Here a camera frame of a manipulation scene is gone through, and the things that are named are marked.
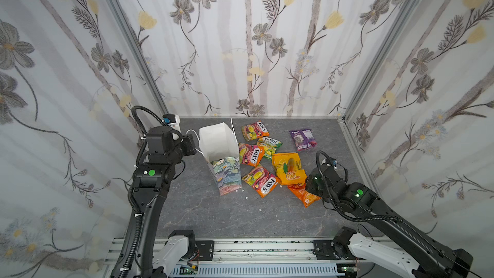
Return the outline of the white floral paper bag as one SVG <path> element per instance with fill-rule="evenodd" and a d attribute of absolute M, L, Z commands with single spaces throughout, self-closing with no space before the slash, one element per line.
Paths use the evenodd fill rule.
<path fill-rule="evenodd" d="M 242 186 L 241 163 L 233 120 L 229 123 L 221 122 L 201 127 L 199 131 L 188 130 L 188 132 L 192 132 L 197 137 L 196 149 L 207 162 L 219 194 L 224 196 L 239 190 Z"/>

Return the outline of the yellow mango snack bag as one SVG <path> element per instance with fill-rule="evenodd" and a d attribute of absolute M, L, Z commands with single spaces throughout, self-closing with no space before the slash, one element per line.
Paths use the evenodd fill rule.
<path fill-rule="evenodd" d="M 271 163 L 283 185 L 303 185 L 307 175 L 297 153 L 276 153 L 271 157 Z"/>

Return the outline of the orange corn chips bag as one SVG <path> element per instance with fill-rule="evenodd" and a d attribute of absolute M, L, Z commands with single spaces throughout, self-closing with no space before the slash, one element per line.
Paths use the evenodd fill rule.
<path fill-rule="evenodd" d="M 302 202 L 305 208 L 321 200 L 320 196 L 307 192 L 305 184 L 289 185 L 288 189 Z"/>

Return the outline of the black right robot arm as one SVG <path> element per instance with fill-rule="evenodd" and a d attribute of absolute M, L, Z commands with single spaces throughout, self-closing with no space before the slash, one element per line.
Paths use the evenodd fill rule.
<path fill-rule="evenodd" d="M 401 277 L 467 277 L 473 256 L 432 239 L 392 210 L 373 190 L 361 183 L 349 184 L 337 173 L 339 163 L 323 151 L 315 155 L 316 167 L 306 179 L 307 192 L 319 196 L 344 219 L 369 223 L 398 249 L 383 245 L 349 227 L 341 228 L 324 257 L 333 260 L 365 259 Z"/>

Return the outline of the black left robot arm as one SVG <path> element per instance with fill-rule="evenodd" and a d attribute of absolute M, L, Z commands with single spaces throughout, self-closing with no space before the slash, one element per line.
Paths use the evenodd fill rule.
<path fill-rule="evenodd" d="M 150 109 L 134 106 L 132 116 L 142 133 L 132 183 L 127 190 L 131 217 L 112 277 L 170 277 L 176 263 L 194 254 L 194 237 L 183 232 L 172 237 L 164 252 L 154 256 L 154 242 L 163 205 L 176 165 L 196 154 L 194 137 L 180 131 L 178 116 L 159 117 Z"/>

